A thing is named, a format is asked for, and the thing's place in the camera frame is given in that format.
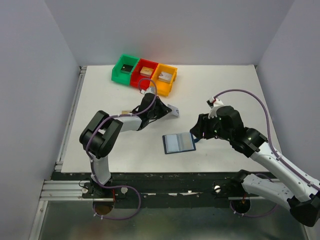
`purple cable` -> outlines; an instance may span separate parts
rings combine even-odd
[[[265,177],[266,179],[268,179],[270,182],[273,183],[273,181],[271,180],[271,178],[268,177],[267,175],[264,175],[264,174],[262,174],[262,173],[257,173],[256,176],[257,176],[257,177],[258,177],[258,176]],[[242,217],[246,217],[246,218],[252,218],[252,219],[263,218],[263,217],[266,217],[266,216],[268,216],[268,215],[270,215],[270,214],[273,214],[273,213],[277,210],[278,206],[279,206],[279,205],[276,204],[270,211],[267,211],[266,213],[263,213],[263,214],[260,214],[260,215],[249,215],[249,214],[242,214],[242,213],[237,212],[237,211],[234,209],[234,206],[233,206],[233,204],[232,204],[232,201],[230,201],[230,208],[231,208],[231,210],[233,211],[234,214],[239,215],[239,216],[242,216]]]
[[[151,83],[153,83],[153,85],[154,85],[155,93],[154,93],[154,98],[153,98],[152,102],[150,103],[150,105],[149,105],[145,110],[140,111],[140,112],[135,113],[135,114],[120,114],[120,115],[112,115],[112,116],[107,117],[107,118],[106,118],[105,120],[103,120],[103,121],[99,124],[99,126],[94,130],[94,132],[93,132],[92,136],[90,137],[90,139],[89,139],[89,141],[88,141],[88,143],[87,143],[87,145],[86,145],[86,148],[85,148],[85,152],[86,152],[86,154],[87,154],[87,155],[89,156],[89,158],[90,158],[90,167],[91,167],[92,175],[93,175],[94,180],[96,181],[96,183],[97,183],[101,188],[103,188],[103,189],[119,189],[119,188],[132,189],[133,191],[135,191],[135,193],[137,194],[138,199],[139,199],[138,207],[137,207],[136,211],[135,211],[132,215],[126,216],[126,217],[112,217],[112,216],[99,215],[99,214],[96,213],[99,217],[104,218],[104,219],[110,219],[110,220],[126,220],[126,219],[132,218],[132,217],[135,216],[135,215],[139,212],[139,210],[140,210],[140,207],[141,207],[141,196],[140,196],[140,193],[137,191],[137,189],[135,189],[135,188],[132,187],[132,186],[127,186],[127,185],[104,186],[101,182],[99,182],[98,177],[96,176],[95,169],[94,169],[94,161],[93,161],[93,160],[94,160],[94,157],[89,153],[89,146],[90,146],[90,144],[92,143],[92,140],[93,140],[93,138],[95,137],[95,135],[98,133],[98,131],[99,131],[99,130],[102,128],[102,126],[103,126],[107,121],[109,121],[110,119],[119,118],[119,117],[134,117],[134,116],[138,116],[138,115],[140,115],[140,114],[145,113],[146,111],[148,111],[148,110],[153,106],[153,104],[155,103],[156,98],[157,98],[157,86],[156,86],[156,83],[155,83],[153,80],[151,80],[150,78],[147,78],[147,77],[142,78],[142,79],[140,79],[140,81],[138,82],[138,88],[139,88],[140,91],[141,91],[140,83],[141,83],[141,81],[143,81],[143,80],[149,80],[149,81],[150,81]]]
[[[267,135],[268,135],[268,140],[269,140],[269,146],[273,152],[273,154],[276,156],[277,159],[279,159],[279,161],[285,165],[291,172],[293,172],[295,175],[297,175],[299,178],[301,178],[304,182],[306,182],[308,185],[312,186],[314,189],[316,189],[317,191],[320,191],[320,187],[318,187],[317,185],[315,185],[314,183],[310,182],[307,178],[305,178],[305,176],[303,176],[302,174],[300,174],[297,170],[295,170],[292,166],[290,166],[290,164],[288,164],[285,160],[283,160],[283,158],[277,153],[276,149],[274,148],[273,144],[272,144],[272,140],[271,140],[271,130],[270,130],[270,121],[269,121],[269,117],[268,117],[268,112],[267,109],[264,105],[264,103],[253,93],[247,91],[247,90],[243,90],[243,89],[229,89],[229,90],[225,90],[222,91],[220,93],[218,93],[217,95],[215,95],[213,98],[216,99],[217,97],[219,97],[222,94],[225,93],[229,93],[229,92],[242,92],[242,93],[246,93],[249,94],[250,96],[254,97],[261,105],[261,107],[263,108],[264,114],[265,114],[265,119],[266,119],[266,130],[267,130]]]

